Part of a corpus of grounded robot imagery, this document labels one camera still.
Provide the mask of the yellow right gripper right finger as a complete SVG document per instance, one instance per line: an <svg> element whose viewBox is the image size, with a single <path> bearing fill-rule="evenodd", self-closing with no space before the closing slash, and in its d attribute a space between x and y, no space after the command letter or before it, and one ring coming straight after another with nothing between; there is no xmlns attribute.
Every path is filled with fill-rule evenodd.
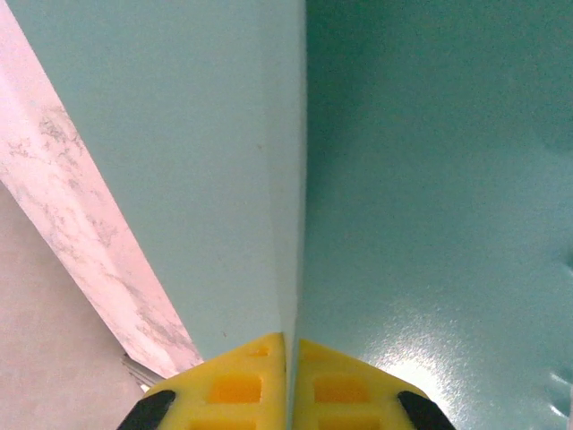
<svg viewBox="0 0 573 430"><path fill-rule="evenodd" d="M294 429L453 427L440 407L416 386L334 349L299 341Z"/></svg>

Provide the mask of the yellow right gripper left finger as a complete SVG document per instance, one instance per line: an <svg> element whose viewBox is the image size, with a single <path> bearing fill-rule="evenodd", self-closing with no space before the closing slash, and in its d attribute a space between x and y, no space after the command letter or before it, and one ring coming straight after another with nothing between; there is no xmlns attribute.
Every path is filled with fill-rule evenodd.
<svg viewBox="0 0 573 430"><path fill-rule="evenodd" d="M150 387L120 429L287 427L283 334L270 333Z"/></svg>

